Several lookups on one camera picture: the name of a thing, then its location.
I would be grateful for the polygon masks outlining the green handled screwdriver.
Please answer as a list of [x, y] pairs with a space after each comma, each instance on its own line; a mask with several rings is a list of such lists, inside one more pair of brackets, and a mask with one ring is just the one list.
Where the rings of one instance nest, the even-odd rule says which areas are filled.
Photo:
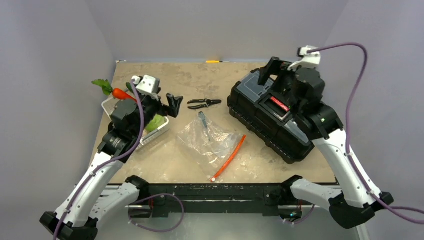
[[204, 131], [205, 135], [207, 136], [208, 141], [211, 142], [212, 140], [211, 140], [211, 136], [209, 134], [206, 116], [204, 115], [204, 113], [202, 111], [200, 111], [198, 113], [198, 118], [199, 118], [199, 120], [201, 121], [201, 123], [203, 125], [203, 128], [204, 128], [203, 131]]

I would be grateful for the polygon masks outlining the black pliers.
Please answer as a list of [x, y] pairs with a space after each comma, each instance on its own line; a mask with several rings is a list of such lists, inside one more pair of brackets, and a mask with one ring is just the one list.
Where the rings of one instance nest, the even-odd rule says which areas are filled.
[[218, 105], [221, 103], [221, 99], [192, 99], [187, 102], [187, 104], [189, 105], [187, 108], [190, 110], [199, 110], [203, 108], [209, 108], [210, 106]]

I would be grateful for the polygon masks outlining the orange toy carrot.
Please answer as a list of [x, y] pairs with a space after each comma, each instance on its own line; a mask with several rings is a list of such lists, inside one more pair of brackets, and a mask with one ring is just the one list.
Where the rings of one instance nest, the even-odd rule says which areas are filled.
[[113, 98], [118, 100], [131, 99], [136, 101], [136, 99], [132, 97], [131, 95], [129, 95], [127, 92], [119, 88], [113, 88], [111, 83], [107, 79], [95, 79], [91, 81], [91, 83], [95, 86], [100, 87], [102, 90], [102, 93], [105, 96], [112, 96]]

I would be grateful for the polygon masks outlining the yellow marker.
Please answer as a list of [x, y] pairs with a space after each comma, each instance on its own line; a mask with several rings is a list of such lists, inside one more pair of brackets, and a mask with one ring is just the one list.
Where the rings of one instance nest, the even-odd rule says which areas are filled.
[[205, 63], [207, 63], [207, 64], [218, 64], [218, 63], [222, 63], [222, 61], [220, 61], [220, 60], [207, 60], [207, 61], [205, 61]]

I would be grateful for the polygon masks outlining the green toy cabbage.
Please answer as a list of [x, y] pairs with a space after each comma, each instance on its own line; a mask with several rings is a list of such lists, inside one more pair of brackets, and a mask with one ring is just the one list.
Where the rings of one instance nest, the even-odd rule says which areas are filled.
[[145, 126], [144, 131], [151, 133], [165, 123], [165, 117], [156, 114], [153, 119]]

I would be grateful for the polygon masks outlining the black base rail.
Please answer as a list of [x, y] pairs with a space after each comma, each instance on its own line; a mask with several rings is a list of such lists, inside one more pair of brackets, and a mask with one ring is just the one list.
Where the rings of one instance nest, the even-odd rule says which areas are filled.
[[133, 218], [185, 212], [300, 219], [311, 203], [284, 194], [280, 183], [154, 183], [141, 192], [141, 203], [128, 206], [128, 213]]

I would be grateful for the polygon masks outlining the black plastic toolbox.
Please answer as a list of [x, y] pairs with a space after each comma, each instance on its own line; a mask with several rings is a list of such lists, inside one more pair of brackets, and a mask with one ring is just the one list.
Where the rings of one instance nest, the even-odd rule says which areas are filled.
[[259, 85], [259, 77], [254, 69], [232, 87], [227, 97], [230, 115], [286, 163], [303, 161], [314, 145], [295, 123], [287, 101], [272, 90], [273, 79]]

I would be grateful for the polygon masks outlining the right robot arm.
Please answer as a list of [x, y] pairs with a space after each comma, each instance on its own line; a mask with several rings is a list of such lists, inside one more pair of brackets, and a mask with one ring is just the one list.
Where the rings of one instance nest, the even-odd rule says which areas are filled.
[[288, 111], [307, 139], [321, 152], [331, 167], [340, 188], [312, 183], [301, 176], [283, 183], [280, 196], [288, 204], [305, 200], [329, 211], [344, 229], [368, 222], [377, 211], [394, 202], [393, 196], [381, 191], [368, 177], [357, 156], [347, 143], [347, 127], [336, 111], [322, 100], [325, 82], [315, 68], [298, 67], [272, 57], [259, 69], [258, 84], [263, 86], [272, 75], [272, 89], [287, 100]]

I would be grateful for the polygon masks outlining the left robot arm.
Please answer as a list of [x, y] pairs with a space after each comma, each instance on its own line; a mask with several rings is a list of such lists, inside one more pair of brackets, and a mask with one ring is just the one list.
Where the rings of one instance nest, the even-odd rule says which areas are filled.
[[147, 203], [153, 207], [156, 195], [150, 193], [149, 183], [134, 175], [108, 197], [103, 200], [100, 197], [140, 145], [145, 127], [154, 117], [179, 115], [183, 96], [168, 93], [166, 98], [168, 104], [163, 104], [160, 98], [136, 93], [134, 99], [120, 99], [115, 103], [108, 130], [87, 172], [64, 203], [40, 218], [53, 239], [93, 240], [101, 224], [125, 206]]

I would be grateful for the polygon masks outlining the white plastic basket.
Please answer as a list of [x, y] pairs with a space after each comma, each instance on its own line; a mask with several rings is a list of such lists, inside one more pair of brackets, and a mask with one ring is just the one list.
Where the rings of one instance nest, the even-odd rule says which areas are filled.
[[[118, 101], [119, 101], [118, 99], [115, 99], [113, 97], [109, 97], [101, 103], [101, 106], [102, 106], [105, 114], [107, 115], [107, 117], [109, 119], [111, 119], [111, 115], [112, 115], [113, 111], [115, 110], [115, 105]], [[137, 151], [139, 149], [142, 149], [145, 146], [147, 146], [149, 143], [151, 143], [152, 141], [157, 139], [159, 136], [164, 134], [169, 129], [170, 120], [166, 116], [164, 116], [164, 119], [165, 119], [165, 123], [163, 125], [161, 125], [160, 127], [158, 127], [157, 129], [155, 129], [154, 131], [147, 133], [144, 130], [143, 136], [140, 140], [140, 144], [136, 149]]]

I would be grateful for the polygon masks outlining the clear zip top bag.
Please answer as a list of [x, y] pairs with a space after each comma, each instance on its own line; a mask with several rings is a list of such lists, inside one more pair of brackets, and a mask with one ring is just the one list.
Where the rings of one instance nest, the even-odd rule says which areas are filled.
[[235, 159], [246, 136], [228, 131], [206, 118], [211, 142], [198, 117], [176, 134], [176, 143], [189, 164], [198, 167], [204, 179], [217, 183]]

